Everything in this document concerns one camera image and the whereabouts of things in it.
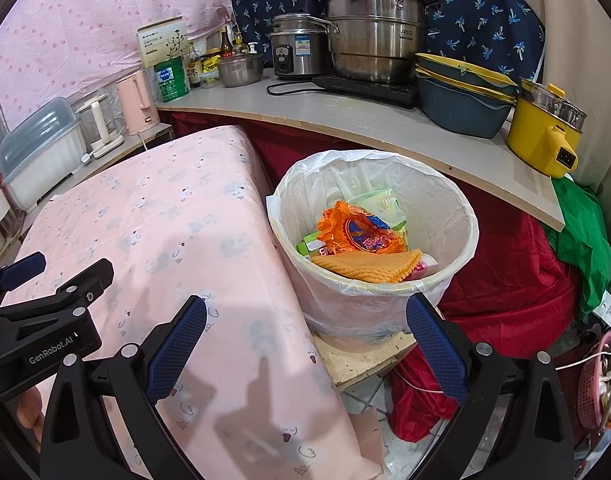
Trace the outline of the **person's left hand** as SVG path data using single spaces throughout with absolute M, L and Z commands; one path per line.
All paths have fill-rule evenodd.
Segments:
M 43 441 L 43 401 L 36 387 L 26 390 L 17 397 L 16 416 L 21 427 L 32 434 L 31 442 L 40 452 Z

